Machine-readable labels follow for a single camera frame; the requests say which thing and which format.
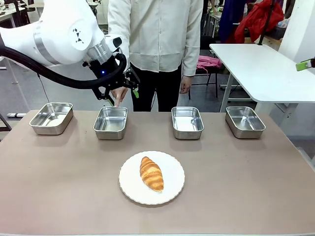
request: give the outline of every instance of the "plate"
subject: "plate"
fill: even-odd
[[[140,164],[147,156],[161,169],[164,181],[162,192],[150,189],[140,176]],[[158,205],[174,199],[183,189],[185,173],[173,156],[160,151],[145,151],[129,158],[119,172],[119,185],[127,197],[137,203]]]

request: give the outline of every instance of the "pastry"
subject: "pastry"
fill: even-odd
[[[159,166],[148,157],[143,157],[140,165],[142,181],[154,191],[162,192],[164,182]]]

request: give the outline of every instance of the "red jacket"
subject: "red jacket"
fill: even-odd
[[[255,42],[259,38],[267,21],[271,1],[272,0],[264,0],[261,3],[255,4],[252,11],[241,21],[240,25],[235,31],[234,36],[236,43],[244,43],[245,28],[249,29],[252,42]],[[277,23],[283,19],[284,13],[282,12],[279,3],[276,2],[270,17],[267,31],[272,30],[277,25]]]

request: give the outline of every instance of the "white robotic arm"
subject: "white robotic arm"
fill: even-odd
[[[0,56],[21,63],[65,86],[92,89],[98,99],[109,99],[109,90],[120,86],[137,88],[138,83],[126,80],[123,75],[126,58],[121,53],[115,53],[122,43],[121,38],[104,35],[86,0],[44,2],[39,21],[13,29],[0,28],[3,42]],[[44,68],[73,64],[83,59],[98,80],[71,80]],[[108,91],[100,93],[99,87],[105,87]]]

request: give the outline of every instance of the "stainless steel container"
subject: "stainless steel container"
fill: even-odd
[[[176,139],[200,139],[204,126],[197,108],[174,107],[172,119]]]
[[[30,121],[30,126],[39,135],[60,135],[73,117],[71,103],[51,102]]]
[[[225,119],[234,136],[239,139],[258,139],[266,129],[250,107],[227,107]]]
[[[120,140],[126,132],[128,109],[103,107],[96,118],[94,130],[98,139]]]

